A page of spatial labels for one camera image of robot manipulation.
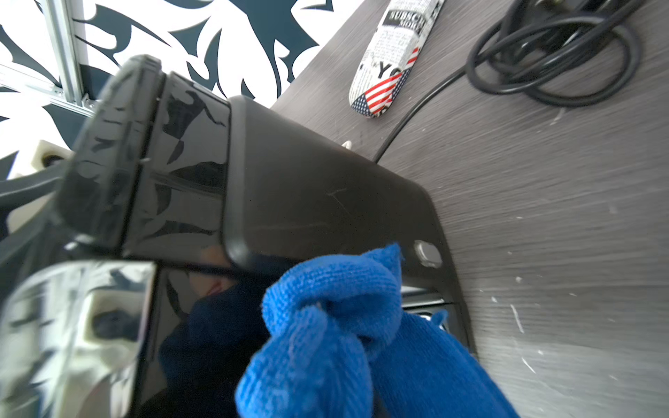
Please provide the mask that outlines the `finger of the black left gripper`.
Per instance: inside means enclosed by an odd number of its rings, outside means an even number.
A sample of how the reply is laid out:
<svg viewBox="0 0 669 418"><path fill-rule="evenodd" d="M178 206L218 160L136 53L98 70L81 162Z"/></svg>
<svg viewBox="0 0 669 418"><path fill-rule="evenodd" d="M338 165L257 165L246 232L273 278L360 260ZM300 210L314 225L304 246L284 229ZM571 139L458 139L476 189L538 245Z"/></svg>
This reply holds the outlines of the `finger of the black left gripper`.
<svg viewBox="0 0 669 418"><path fill-rule="evenodd" d="M17 179L1 182L1 208L16 209L52 193L66 172L66 162Z"/></svg>

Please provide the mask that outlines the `black coffee machine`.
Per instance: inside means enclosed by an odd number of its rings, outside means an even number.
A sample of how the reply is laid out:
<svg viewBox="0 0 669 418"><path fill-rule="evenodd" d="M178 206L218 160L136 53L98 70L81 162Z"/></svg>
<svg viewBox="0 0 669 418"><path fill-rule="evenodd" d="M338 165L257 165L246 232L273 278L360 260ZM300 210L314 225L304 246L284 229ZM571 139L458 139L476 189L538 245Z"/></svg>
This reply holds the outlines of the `black coffee machine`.
<svg viewBox="0 0 669 418"><path fill-rule="evenodd" d="M134 57L61 162L1 231L4 417L234 417L265 290L389 244L403 308L475 349L428 193L250 99Z"/></svg>

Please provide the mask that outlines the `blue cleaning cloth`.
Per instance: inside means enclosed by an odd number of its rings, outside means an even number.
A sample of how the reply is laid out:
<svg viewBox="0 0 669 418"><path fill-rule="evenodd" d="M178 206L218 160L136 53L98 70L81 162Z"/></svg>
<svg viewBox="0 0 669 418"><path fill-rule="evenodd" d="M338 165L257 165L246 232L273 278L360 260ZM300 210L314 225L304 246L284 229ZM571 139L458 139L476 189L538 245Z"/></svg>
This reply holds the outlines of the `blue cleaning cloth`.
<svg viewBox="0 0 669 418"><path fill-rule="evenodd" d="M398 245L329 255L264 295L269 332L235 392L243 417L513 417L468 350L402 309Z"/></svg>

